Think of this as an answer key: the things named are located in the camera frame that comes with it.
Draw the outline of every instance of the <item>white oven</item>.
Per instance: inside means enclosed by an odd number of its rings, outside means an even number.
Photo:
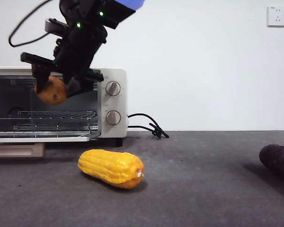
[[[42,156],[34,149],[44,150],[45,142],[115,138],[121,146],[128,126],[126,72],[95,70],[104,81],[93,91],[50,106],[36,96],[31,69],[0,69],[0,156]]]

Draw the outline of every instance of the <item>oven foot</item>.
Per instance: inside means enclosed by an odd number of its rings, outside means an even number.
[[[123,146],[123,139],[122,139],[122,138],[117,138],[117,139],[115,140],[115,146],[116,146],[117,148],[122,147],[122,146]]]

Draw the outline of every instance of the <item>table surface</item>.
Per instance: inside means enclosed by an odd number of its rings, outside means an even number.
[[[0,159],[0,227],[284,227],[284,180],[259,161],[284,131],[129,132],[106,140],[46,145],[39,159]],[[145,177],[122,190],[83,174],[88,149],[131,152]]]

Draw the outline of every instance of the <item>oven rack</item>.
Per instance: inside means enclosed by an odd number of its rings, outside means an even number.
[[[89,132],[97,131],[97,123],[79,122],[79,123],[19,123],[13,126],[14,132]]]
[[[0,120],[85,120],[89,121],[97,116],[96,111],[18,111],[15,114],[0,116]]]

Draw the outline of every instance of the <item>corn cob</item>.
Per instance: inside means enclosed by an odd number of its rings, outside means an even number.
[[[127,152],[88,150],[80,156],[78,167],[92,177],[124,189],[137,186],[144,176],[142,161]]]

